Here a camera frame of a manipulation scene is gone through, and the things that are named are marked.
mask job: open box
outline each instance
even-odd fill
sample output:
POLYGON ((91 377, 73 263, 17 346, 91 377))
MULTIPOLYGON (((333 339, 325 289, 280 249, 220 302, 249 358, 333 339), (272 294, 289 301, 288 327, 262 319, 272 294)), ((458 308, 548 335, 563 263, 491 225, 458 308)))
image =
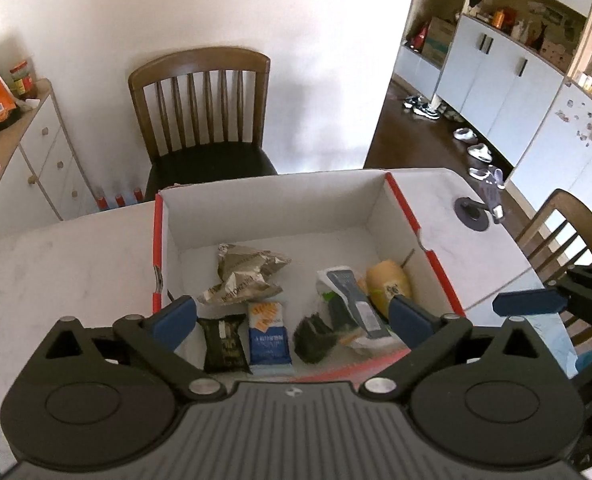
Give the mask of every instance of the open box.
MULTIPOLYGON (((327 317, 316 292, 316 272, 349 266, 364 276, 368 267, 391 259, 405 264, 413 299, 440 316, 463 315, 458 297, 432 251, 419 244, 418 224, 393 176, 381 170, 287 174, 228 180, 162 190, 156 197, 154 269, 156 312, 170 294, 198 296, 219 282, 217 246, 236 243, 283 253, 292 259, 270 280, 283 292, 284 322, 296 377, 327 374, 368 361, 350 348, 336 346, 317 365, 305 364, 293 351, 298 323, 315 312, 327 317)), ((204 306, 199 317, 246 312, 245 305, 204 306)), ((240 338, 249 357, 248 326, 240 338)), ((202 368, 202 328, 189 334, 177 353, 202 368)), ((218 377, 227 386, 246 374, 218 377)))

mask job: black chair seat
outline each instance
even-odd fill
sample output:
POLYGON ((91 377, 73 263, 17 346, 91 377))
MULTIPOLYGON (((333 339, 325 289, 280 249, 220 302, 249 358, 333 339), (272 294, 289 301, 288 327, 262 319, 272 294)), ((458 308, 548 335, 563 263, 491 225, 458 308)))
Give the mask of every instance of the black chair seat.
POLYGON ((202 184, 250 176, 275 175, 271 161, 251 142, 201 144, 156 159, 149 172, 146 198, 173 184, 202 184))

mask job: silver wrapper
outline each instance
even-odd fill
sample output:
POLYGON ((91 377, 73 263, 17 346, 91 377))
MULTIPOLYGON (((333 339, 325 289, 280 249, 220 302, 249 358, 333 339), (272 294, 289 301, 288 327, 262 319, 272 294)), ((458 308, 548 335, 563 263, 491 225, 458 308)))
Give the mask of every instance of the silver wrapper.
POLYGON ((243 301, 271 298, 282 287, 268 283, 267 278, 291 258, 271 251, 260 251, 234 244, 218 246, 218 285, 203 292, 198 301, 205 305, 228 305, 243 301))

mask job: barcode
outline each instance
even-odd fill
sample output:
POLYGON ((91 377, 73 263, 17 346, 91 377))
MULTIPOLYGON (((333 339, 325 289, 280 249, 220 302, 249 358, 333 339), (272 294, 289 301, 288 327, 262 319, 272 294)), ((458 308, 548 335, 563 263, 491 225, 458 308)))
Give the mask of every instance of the barcode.
POLYGON ((370 304, 368 304, 366 301, 358 301, 356 302, 356 309, 358 310, 358 314, 361 315, 362 323, 364 324, 365 330, 367 332, 375 332, 376 330, 380 330, 378 317, 376 317, 376 314, 374 314, 370 304))

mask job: cabinet handle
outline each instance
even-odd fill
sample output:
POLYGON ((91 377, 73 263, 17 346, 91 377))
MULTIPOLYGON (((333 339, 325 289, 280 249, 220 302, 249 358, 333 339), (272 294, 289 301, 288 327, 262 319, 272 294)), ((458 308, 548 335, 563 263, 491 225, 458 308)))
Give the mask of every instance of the cabinet handle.
POLYGON ((520 69, 520 73, 518 74, 518 77, 522 77, 522 75, 525 73, 525 68, 527 68, 527 63, 529 62, 528 59, 525 59, 524 64, 522 65, 522 68, 520 69))

